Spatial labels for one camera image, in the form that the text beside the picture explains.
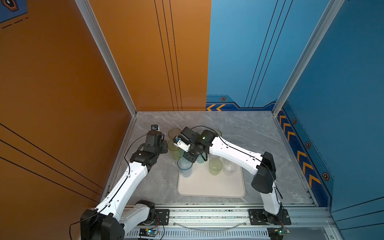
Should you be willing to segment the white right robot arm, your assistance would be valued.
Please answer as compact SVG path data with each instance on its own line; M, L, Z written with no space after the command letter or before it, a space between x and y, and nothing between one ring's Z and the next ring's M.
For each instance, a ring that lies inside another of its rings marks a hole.
M283 225L284 222L290 224L290 220L286 219L288 211L281 202L283 197L276 185L277 169L271 153L259 154L243 149L224 140L210 128L199 134L186 127L172 142L184 151L183 157L192 164L199 156L206 160L207 156L212 154L248 171L254 176L251 186L262 197L265 222L269 225Z

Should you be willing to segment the green tinted cup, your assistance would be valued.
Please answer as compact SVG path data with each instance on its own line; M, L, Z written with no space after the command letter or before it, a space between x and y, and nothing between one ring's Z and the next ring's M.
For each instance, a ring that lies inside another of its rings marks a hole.
M178 161L184 154L184 151L182 149L180 149L178 146L176 146L173 142L173 140L170 140L168 142L168 150L170 151L171 153L171 156L172 158L175 160L175 161Z

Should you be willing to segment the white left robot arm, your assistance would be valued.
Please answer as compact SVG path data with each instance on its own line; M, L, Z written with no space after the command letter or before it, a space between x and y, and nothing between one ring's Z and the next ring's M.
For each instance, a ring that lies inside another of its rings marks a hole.
M141 180L157 163L159 155L168 152L165 135L158 125L152 125L145 136L146 141L132 154L125 173L112 191L94 210L85 210L81 216L82 240L122 240L138 224L153 221L155 204L150 201L141 200L126 214L123 213Z

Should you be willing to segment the yellow tinted cup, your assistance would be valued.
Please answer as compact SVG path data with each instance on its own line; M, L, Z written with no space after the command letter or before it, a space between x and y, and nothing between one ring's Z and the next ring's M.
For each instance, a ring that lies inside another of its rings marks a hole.
M218 129L213 129L213 132L214 132L217 136L222 137L222 132L221 132L220 130L218 130Z

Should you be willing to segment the light blue cup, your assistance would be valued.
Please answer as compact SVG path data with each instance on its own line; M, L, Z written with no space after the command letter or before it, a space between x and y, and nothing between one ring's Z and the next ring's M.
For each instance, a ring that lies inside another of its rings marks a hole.
M180 174L183 177L188 178L191 176L193 163L191 163L190 161L188 161L184 157L181 157L178 159L177 165L178 165L178 168L180 170Z

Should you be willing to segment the light green cup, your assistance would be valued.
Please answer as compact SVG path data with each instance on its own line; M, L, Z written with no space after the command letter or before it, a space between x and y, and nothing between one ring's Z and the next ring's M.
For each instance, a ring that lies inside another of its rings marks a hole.
M214 158L209 161L209 171L213 176L218 175L223 168L223 163L219 158Z

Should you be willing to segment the clear textured cup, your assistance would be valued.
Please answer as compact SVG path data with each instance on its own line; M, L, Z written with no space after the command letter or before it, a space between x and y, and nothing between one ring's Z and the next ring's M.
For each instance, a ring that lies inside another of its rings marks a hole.
M210 159L218 159L219 156L217 156L217 155L213 155L213 154L209 154L209 158L210 158Z

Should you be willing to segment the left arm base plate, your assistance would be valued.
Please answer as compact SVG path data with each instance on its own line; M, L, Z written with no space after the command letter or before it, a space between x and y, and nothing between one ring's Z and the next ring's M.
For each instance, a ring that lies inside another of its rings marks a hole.
M156 209L154 216L149 217L148 220L139 223L139 226L155 226L160 224L161 226L168 226L170 220L170 210L169 209Z

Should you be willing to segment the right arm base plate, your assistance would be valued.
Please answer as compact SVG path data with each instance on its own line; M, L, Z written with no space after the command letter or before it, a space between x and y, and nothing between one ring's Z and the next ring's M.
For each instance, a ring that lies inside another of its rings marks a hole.
M281 209L275 216L262 209L248 210L250 223L256 225L281 225L289 226L292 224L290 215L286 209Z

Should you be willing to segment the teal textured cup front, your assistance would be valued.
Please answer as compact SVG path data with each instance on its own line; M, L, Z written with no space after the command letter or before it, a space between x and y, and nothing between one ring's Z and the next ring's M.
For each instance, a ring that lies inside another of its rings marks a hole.
M208 160L208 157L206 154L201 154L197 157L196 162L199 164L203 164Z

